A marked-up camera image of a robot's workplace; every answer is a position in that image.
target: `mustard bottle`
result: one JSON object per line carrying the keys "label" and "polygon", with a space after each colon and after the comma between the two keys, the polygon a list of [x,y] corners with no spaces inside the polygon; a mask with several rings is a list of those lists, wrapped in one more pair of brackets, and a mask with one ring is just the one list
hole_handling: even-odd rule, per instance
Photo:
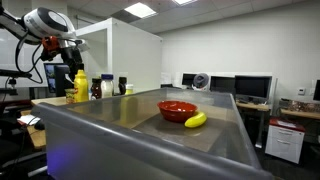
{"label": "mustard bottle", "polygon": [[84,64],[79,65],[78,73],[74,79],[74,100],[75,102],[84,102],[89,100],[88,81],[84,73]]}

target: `ceiling light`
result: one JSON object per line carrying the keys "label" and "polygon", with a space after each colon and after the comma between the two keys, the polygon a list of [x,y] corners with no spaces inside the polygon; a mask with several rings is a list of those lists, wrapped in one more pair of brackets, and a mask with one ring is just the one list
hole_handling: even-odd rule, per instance
{"label": "ceiling light", "polygon": [[157,14],[154,10],[142,3],[134,4],[130,7],[125,8],[124,10],[135,16],[138,16],[139,18],[146,18]]}
{"label": "ceiling light", "polygon": [[179,5],[185,5],[185,4],[195,2],[197,0],[172,0],[172,1],[174,1],[175,3],[177,3]]}

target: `desk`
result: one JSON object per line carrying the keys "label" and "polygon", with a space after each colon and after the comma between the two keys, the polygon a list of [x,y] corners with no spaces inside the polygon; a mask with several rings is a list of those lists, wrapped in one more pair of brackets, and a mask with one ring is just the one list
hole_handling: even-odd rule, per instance
{"label": "desk", "polygon": [[61,105],[65,105],[66,104],[66,97],[54,97],[54,98],[44,98],[44,99],[34,99],[31,100],[31,104],[37,105],[39,103],[48,103],[48,104],[52,104],[55,106],[61,106]]}
{"label": "desk", "polygon": [[263,131],[263,125],[264,125],[264,118],[265,118],[265,113],[269,112],[270,107],[268,105],[264,105],[264,104],[253,104],[253,103],[240,103],[240,102],[236,102],[236,105],[238,108],[247,108],[247,109],[254,109],[257,110],[260,113],[260,124],[259,124],[259,134],[258,134],[258,138],[256,141],[255,146],[257,148],[262,148],[262,131]]}
{"label": "desk", "polygon": [[305,117],[305,118],[310,118],[310,119],[315,119],[320,121],[320,113],[290,111],[286,109],[281,109],[281,113],[285,115]]}
{"label": "desk", "polygon": [[[66,97],[57,97],[57,98],[45,98],[45,99],[35,99],[31,101],[31,104],[37,105],[41,102],[52,104],[55,106],[61,106],[66,104]],[[30,110],[22,111],[21,115],[30,114]],[[35,149],[42,149],[46,146],[46,132],[45,130],[37,130],[34,126],[28,126],[28,133],[30,135],[31,141]]]}

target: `floor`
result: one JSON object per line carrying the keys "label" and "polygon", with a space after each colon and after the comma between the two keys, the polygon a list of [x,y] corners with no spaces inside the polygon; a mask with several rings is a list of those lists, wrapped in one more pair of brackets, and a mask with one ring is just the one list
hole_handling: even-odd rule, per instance
{"label": "floor", "polygon": [[320,156],[313,151],[311,144],[303,144],[299,164],[267,155],[264,148],[255,150],[262,168],[276,177],[285,180],[320,180]]}

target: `yellow bottle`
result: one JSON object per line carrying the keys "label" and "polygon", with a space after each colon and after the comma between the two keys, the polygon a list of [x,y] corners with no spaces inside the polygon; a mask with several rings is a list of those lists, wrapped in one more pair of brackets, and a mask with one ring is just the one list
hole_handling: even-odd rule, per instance
{"label": "yellow bottle", "polygon": [[84,65],[80,64],[76,78],[74,79],[74,100],[75,102],[84,102],[89,100],[88,81],[84,73]]}
{"label": "yellow bottle", "polygon": [[125,95],[128,95],[128,94],[133,94],[133,84],[127,84],[126,85],[126,93],[125,93]]}

